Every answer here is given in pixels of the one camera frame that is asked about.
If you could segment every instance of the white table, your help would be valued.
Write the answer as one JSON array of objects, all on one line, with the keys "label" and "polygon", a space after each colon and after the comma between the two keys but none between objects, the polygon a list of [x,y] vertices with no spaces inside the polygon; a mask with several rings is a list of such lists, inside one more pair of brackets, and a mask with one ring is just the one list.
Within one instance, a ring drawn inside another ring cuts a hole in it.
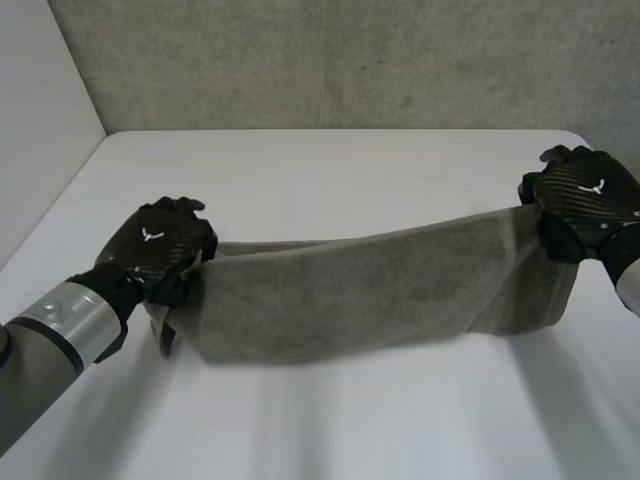
[{"label": "white table", "polygon": [[[108,138],[0,273],[9,319],[92,265],[140,204],[189,195],[222,240],[343,238],[518,204],[564,131],[138,132]],[[57,479],[625,479],[640,475],[640,321],[585,263],[566,315],[291,368],[159,358],[145,312],[0,461]]]}]

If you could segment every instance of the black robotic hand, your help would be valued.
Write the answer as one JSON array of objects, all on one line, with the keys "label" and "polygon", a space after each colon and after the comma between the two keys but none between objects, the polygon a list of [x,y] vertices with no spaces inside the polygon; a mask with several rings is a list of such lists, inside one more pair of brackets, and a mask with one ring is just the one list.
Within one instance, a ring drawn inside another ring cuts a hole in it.
[{"label": "black robotic hand", "polygon": [[562,145],[540,160],[546,168],[525,175],[518,193],[522,203],[542,209],[538,232],[551,260],[597,258],[611,275],[613,250],[628,260],[640,255],[640,184],[620,162],[606,152]]},{"label": "black robotic hand", "polygon": [[142,299],[165,306],[184,303],[196,263],[214,257],[218,238],[206,220],[196,217],[204,204],[163,197],[143,205],[120,227],[96,259],[116,265],[135,280]]}]

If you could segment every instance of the gray towel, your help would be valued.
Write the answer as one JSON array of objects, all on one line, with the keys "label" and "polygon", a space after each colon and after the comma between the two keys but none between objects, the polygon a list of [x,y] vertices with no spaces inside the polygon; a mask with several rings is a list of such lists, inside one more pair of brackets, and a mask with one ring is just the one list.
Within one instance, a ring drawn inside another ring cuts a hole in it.
[{"label": "gray towel", "polygon": [[291,363],[554,325],[577,267],[547,260],[536,207],[382,235],[221,243],[187,305],[147,305],[207,361]]}]

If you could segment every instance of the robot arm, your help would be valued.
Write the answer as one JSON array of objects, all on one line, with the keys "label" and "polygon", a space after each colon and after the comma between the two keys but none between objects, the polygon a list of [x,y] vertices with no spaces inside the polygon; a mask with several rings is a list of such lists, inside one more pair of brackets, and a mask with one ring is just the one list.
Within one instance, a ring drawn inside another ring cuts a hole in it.
[{"label": "robot arm", "polygon": [[122,347],[138,303],[174,306],[186,300],[186,271],[213,258],[217,247],[209,223],[194,213],[202,209],[186,198],[142,206],[92,270],[61,283],[0,327],[0,456],[85,369]]},{"label": "robot arm", "polygon": [[0,455],[96,360],[108,354],[141,300],[117,267],[61,283],[4,327]]}]

